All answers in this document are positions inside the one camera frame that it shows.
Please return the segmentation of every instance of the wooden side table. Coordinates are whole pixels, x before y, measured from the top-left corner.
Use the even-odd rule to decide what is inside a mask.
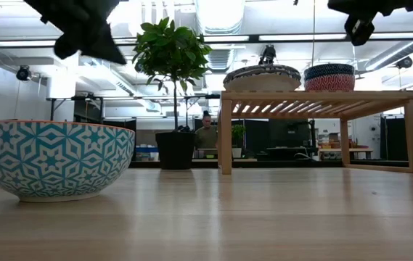
[[[408,167],[350,164],[348,121],[404,107]],[[344,167],[413,173],[413,91],[223,91],[218,119],[218,165],[232,174],[232,119],[339,118]]]

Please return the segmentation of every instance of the black plant pot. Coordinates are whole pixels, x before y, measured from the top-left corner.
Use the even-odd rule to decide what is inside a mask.
[[[156,133],[163,170],[188,170],[192,166],[195,149],[194,133]]]

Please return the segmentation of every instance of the tree trunk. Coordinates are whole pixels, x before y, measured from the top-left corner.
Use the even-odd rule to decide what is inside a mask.
[[[177,128],[179,127],[179,119],[177,118],[177,83],[175,80],[174,82],[174,125],[176,128],[174,129],[177,131]]]

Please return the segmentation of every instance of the ceiling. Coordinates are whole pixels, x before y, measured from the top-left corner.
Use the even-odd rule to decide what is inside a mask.
[[[21,40],[37,38],[57,38],[61,32],[53,25],[44,25],[40,22],[40,15],[27,4],[18,0],[0,1],[0,40]],[[221,8],[224,0],[209,0],[214,5],[214,13],[207,17],[216,23],[228,17],[230,8]],[[316,0],[316,16],[314,18],[313,1],[300,1],[298,6],[293,6],[291,0],[247,0],[243,11],[241,34],[271,34],[271,33],[342,33],[347,16],[332,11],[326,6],[327,0]],[[197,29],[197,15],[195,1],[193,0],[130,0],[120,4],[111,19],[114,37],[134,36],[139,31],[142,22],[155,22],[160,16],[173,17],[177,25]],[[374,22],[376,31],[413,31],[413,12],[404,9],[396,10],[389,17],[376,16]],[[350,63],[357,66],[383,53],[398,42],[375,41],[363,46],[353,48],[350,43],[276,43],[277,63],[292,66],[301,73],[311,66],[322,63]],[[248,65],[256,65],[258,57],[263,51],[262,43],[237,44],[238,50],[234,55],[233,63],[227,72]],[[127,59],[134,55],[131,47],[121,47]],[[0,49],[0,60],[3,63],[24,57],[51,57],[52,49]],[[87,70],[85,62],[88,58],[82,57],[79,62],[77,91],[91,91],[106,96],[124,96],[126,93],[118,90],[114,80],[122,80],[130,85],[137,93],[144,96],[171,95],[169,90],[158,92],[156,86],[145,86],[146,75],[136,73],[129,62],[126,66],[106,65],[110,73],[115,73],[117,78],[108,80],[105,73],[95,73]],[[215,93],[222,89],[222,79],[227,73],[209,74],[205,80],[198,81],[196,87],[190,86],[188,94]],[[400,89],[404,86],[413,88],[413,67],[398,71],[396,68],[385,67],[381,70],[362,75],[364,79],[356,82],[356,89],[383,90]],[[140,107],[135,101],[113,101],[107,106],[113,107]],[[200,106],[208,106],[202,101]]]

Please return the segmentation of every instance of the man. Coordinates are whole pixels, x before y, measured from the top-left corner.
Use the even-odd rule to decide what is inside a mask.
[[[197,149],[215,149],[218,140],[217,127],[211,125],[211,115],[208,111],[203,112],[203,127],[198,129],[196,136]]]

